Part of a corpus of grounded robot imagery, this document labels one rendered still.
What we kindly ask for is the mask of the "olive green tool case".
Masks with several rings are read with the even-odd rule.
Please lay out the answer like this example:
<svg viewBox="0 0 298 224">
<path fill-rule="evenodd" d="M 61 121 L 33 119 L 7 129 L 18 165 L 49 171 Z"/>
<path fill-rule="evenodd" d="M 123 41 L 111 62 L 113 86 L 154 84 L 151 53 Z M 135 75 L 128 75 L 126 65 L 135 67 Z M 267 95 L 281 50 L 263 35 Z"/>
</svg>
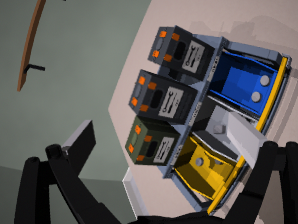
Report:
<svg viewBox="0 0 298 224">
<path fill-rule="evenodd" d="M 179 137 L 168 122 L 136 115 L 125 149 L 134 165 L 166 166 Z"/>
</svg>

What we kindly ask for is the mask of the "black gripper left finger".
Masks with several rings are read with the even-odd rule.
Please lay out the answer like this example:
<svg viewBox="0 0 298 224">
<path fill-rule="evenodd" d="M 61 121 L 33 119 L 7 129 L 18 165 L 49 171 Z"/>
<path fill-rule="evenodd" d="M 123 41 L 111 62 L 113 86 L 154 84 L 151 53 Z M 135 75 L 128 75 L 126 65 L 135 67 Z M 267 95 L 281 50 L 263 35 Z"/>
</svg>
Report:
<svg viewBox="0 0 298 224">
<path fill-rule="evenodd" d="M 92 120 L 84 120 L 62 147 L 52 144 L 45 148 L 48 161 L 28 158 L 19 186 L 14 224 L 51 224 L 49 185 L 54 184 L 78 224 L 121 224 L 78 177 L 95 145 Z"/>
</svg>

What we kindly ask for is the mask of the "yellow open bin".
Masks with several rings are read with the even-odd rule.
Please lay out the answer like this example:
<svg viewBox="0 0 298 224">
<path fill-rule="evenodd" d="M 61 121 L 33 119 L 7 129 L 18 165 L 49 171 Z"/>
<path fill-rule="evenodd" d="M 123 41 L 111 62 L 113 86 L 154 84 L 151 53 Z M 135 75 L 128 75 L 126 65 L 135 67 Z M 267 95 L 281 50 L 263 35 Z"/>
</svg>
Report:
<svg viewBox="0 0 298 224">
<path fill-rule="evenodd" d="M 202 166 L 196 166 L 197 158 L 203 158 Z M 214 158 L 223 163 L 216 165 Z M 205 143 L 189 132 L 173 168 L 190 189 L 215 200 L 236 164 L 235 161 L 212 151 Z"/>
</svg>

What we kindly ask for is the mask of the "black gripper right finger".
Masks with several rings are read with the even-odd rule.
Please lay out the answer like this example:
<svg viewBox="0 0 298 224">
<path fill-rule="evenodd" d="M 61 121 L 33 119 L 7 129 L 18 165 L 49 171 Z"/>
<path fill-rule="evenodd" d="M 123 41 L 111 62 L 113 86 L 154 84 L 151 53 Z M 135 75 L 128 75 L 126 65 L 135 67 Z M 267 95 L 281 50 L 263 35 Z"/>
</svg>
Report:
<svg viewBox="0 0 298 224">
<path fill-rule="evenodd" d="M 221 224 L 254 224 L 272 171 L 279 171 L 284 224 L 298 224 L 298 143 L 278 147 L 237 112 L 229 112 L 227 137 L 253 170 Z"/>
</svg>

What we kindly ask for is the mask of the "yellow bar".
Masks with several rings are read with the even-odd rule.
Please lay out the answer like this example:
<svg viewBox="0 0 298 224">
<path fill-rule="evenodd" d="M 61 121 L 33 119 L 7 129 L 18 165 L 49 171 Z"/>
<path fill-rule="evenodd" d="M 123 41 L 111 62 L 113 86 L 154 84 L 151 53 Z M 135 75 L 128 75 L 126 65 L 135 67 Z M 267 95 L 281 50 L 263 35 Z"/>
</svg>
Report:
<svg viewBox="0 0 298 224">
<path fill-rule="evenodd" d="M 273 85 L 272 91 L 270 93 L 269 99 L 266 103 L 266 106 L 264 108 L 264 111 L 260 117 L 260 120 L 256 126 L 256 129 L 259 130 L 259 132 L 261 132 L 266 119 L 269 115 L 269 112 L 272 108 L 272 105 L 274 103 L 274 100 L 276 98 L 276 95 L 278 93 L 279 87 L 281 85 L 285 70 L 286 70 L 286 64 L 287 64 L 288 59 L 284 58 L 282 59 L 275 83 Z M 226 183 L 224 184 L 223 188 L 221 189 L 221 191 L 219 192 L 219 194 L 217 195 L 217 197 L 215 198 L 215 200 L 212 202 L 212 204 L 210 205 L 210 207 L 208 208 L 207 212 L 208 214 L 210 214 L 215 207 L 218 205 L 218 203 L 220 202 L 220 200 L 223 198 L 223 196 L 225 195 L 225 193 L 227 192 L 227 190 L 229 189 L 229 187 L 231 186 L 232 182 L 234 181 L 234 179 L 236 178 L 237 174 L 239 173 L 240 169 L 242 168 L 243 164 L 245 163 L 245 159 L 243 156 L 240 157 L 237 165 L 235 166 L 234 170 L 232 171 L 231 175 L 229 176 L 228 180 L 226 181 Z"/>
</svg>

